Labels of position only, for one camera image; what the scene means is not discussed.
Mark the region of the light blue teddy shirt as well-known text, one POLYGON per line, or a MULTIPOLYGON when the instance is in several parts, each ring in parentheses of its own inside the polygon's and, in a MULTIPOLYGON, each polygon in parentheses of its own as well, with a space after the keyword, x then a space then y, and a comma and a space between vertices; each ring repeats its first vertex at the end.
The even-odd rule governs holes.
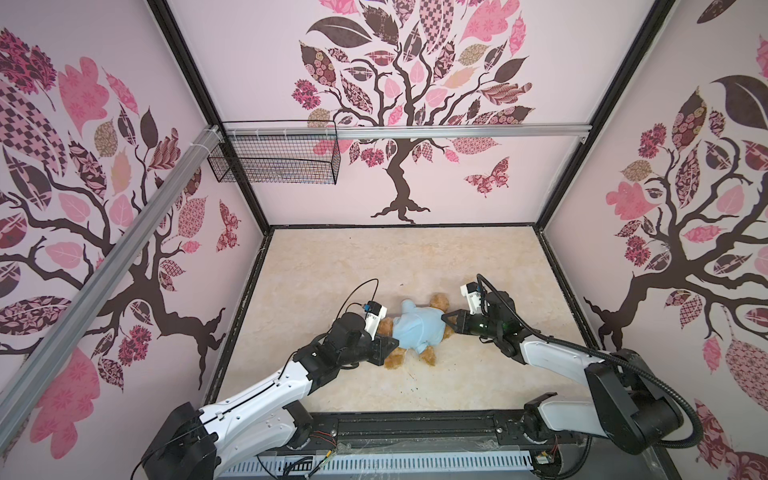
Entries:
POLYGON ((393 320, 392 336, 400 348, 422 354, 442 342, 446 328, 443 314, 437 308, 419 307, 409 299, 403 300, 401 315, 393 320))

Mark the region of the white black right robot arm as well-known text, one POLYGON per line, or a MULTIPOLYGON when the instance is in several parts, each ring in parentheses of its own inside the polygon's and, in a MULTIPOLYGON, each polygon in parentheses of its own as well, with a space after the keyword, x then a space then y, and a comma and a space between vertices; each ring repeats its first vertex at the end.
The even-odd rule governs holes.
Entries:
POLYGON ((620 450, 639 454, 683 426, 677 396, 635 352, 609 354, 547 336, 522 320, 505 292, 485 293, 471 283, 463 295, 467 309, 442 317, 455 333, 488 341, 504 356, 568 378, 589 392, 576 399, 548 392, 527 402, 523 424, 530 440, 573 432, 607 438, 620 450))

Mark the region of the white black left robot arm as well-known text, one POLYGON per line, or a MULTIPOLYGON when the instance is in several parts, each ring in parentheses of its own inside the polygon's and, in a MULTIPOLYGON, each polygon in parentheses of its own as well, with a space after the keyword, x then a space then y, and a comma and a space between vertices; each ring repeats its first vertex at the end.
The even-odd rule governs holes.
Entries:
POLYGON ((347 312, 251 387, 200 408, 184 403, 166 418, 137 466, 149 479, 216 479, 267 450, 301 447, 313 419, 302 400, 339 372, 381 366, 399 342, 377 332, 373 315, 347 312))

